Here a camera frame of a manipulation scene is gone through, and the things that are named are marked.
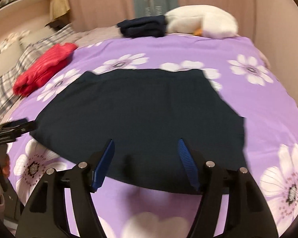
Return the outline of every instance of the red garment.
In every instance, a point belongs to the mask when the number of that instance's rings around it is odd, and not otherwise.
[[[43,87],[56,73],[68,65],[68,57],[77,49],[77,45],[56,44],[47,50],[13,85],[13,93],[28,96]]]

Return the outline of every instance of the plaid blanket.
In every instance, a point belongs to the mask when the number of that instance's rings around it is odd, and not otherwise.
[[[53,45],[63,42],[74,33],[75,31],[72,28],[72,24],[68,24],[52,36],[42,39],[35,44],[28,45],[17,64],[7,73],[0,76],[0,122],[5,113],[20,98],[14,95],[12,90],[13,84],[18,76],[29,69],[32,64]]]

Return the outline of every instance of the shelf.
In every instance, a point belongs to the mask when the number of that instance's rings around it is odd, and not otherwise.
[[[47,0],[16,0],[14,2],[11,2],[4,7],[0,8],[0,20],[3,18],[9,18],[9,15],[11,15],[13,12],[26,8],[27,6],[31,4],[35,4],[38,2],[47,1]]]

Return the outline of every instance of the purple bedsheet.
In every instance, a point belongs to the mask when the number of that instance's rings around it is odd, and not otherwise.
[[[72,62],[24,99],[11,117],[34,120],[85,71],[101,74],[117,68],[203,70],[222,98],[246,118],[244,151],[248,166],[268,201],[279,235],[287,229],[298,215],[298,108],[265,69],[248,38],[213,40],[171,35],[110,39],[79,48]],[[47,168],[74,166],[29,134],[9,145],[9,155],[13,169],[10,181],[22,202],[27,201]],[[69,224],[71,232],[78,235],[69,194],[67,190]],[[200,196],[148,190],[110,178],[92,198],[108,238],[186,237],[200,202]],[[228,195],[224,195],[215,235],[223,231],[227,203]]]

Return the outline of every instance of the silver screw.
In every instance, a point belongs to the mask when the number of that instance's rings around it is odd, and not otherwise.
[[[87,166],[87,163],[86,162],[80,162],[79,164],[78,164],[78,167],[79,168],[85,168]]]
[[[241,167],[240,171],[244,174],[247,174],[247,172],[248,172],[247,168],[245,168],[245,167]]]
[[[49,169],[46,170],[46,173],[48,175],[51,175],[52,173],[54,173],[54,169],[53,168],[49,168]]]
[[[207,167],[214,167],[215,166],[215,163],[213,161],[207,161],[205,164],[207,165]]]

